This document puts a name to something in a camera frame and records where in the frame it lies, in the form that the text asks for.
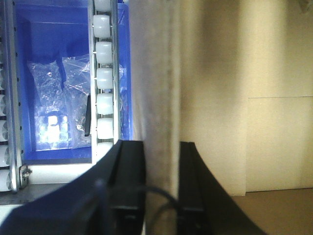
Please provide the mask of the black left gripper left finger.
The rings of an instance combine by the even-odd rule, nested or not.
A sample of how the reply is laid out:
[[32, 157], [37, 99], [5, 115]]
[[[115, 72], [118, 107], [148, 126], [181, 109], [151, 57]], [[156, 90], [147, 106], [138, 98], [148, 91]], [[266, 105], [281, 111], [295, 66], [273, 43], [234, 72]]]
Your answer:
[[118, 141], [86, 173], [15, 208], [3, 235], [139, 235], [145, 214], [144, 145]]

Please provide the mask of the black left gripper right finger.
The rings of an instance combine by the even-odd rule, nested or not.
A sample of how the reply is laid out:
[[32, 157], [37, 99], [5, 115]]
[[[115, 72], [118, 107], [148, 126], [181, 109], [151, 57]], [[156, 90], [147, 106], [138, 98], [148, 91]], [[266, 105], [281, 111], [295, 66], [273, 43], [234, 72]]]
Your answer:
[[204, 163], [193, 142], [180, 143], [179, 235], [263, 235]]

